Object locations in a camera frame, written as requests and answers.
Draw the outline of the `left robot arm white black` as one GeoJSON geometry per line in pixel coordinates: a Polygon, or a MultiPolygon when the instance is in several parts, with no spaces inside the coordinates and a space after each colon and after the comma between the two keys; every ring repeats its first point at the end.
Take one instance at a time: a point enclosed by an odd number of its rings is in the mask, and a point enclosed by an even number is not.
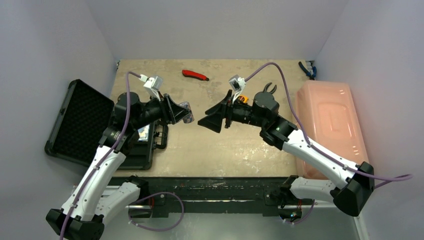
{"type": "Polygon", "coordinates": [[[59,209],[50,209],[46,221],[60,239],[98,240],[107,223],[126,206],[154,205],[147,181],[130,176],[108,196],[103,193],[116,170],[139,141],[139,129],[156,121],[166,125],[192,117],[188,105],[175,103],[168,94],[141,102],[134,92],[118,97],[108,127],[82,180],[59,209]]]}

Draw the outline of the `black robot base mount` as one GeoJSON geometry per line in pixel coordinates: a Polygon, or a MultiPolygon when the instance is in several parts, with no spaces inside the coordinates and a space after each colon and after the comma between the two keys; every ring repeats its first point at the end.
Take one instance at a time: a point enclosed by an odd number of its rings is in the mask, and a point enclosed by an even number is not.
{"type": "Polygon", "coordinates": [[[261,214],[264,217],[299,219],[312,204],[289,190],[289,177],[140,177],[141,197],[152,200],[130,205],[137,217],[167,218],[171,213],[261,214]]]}

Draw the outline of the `black poker set case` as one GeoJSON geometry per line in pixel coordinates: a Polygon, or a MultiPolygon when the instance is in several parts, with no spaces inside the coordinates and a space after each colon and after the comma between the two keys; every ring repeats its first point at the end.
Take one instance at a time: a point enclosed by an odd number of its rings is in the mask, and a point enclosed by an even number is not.
{"type": "MultiPolygon", "coordinates": [[[[88,167],[109,123],[113,101],[80,79],[69,83],[65,98],[44,146],[47,155],[88,167]]],[[[146,171],[154,150],[168,145],[168,127],[156,121],[147,127],[119,170],[146,171]]]]}

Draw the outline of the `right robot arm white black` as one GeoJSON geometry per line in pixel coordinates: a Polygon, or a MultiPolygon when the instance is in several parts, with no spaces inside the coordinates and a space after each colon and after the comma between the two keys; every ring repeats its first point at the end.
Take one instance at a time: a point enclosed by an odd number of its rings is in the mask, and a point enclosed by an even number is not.
{"type": "Polygon", "coordinates": [[[326,180],[296,176],[281,189],[288,204],[298,199],[332,202],[343,213],[357,217],[375,189],[374,168],[343,158],[306,137],[294,123],[279,115],[279,103],[265,91],[258,92],[252,105],[232,102],[232,91],[205,112],[198,125],[220,133],[232,122],[260,127],[260,137],[270,146],[302,159],[326,176],[326,180]]]}

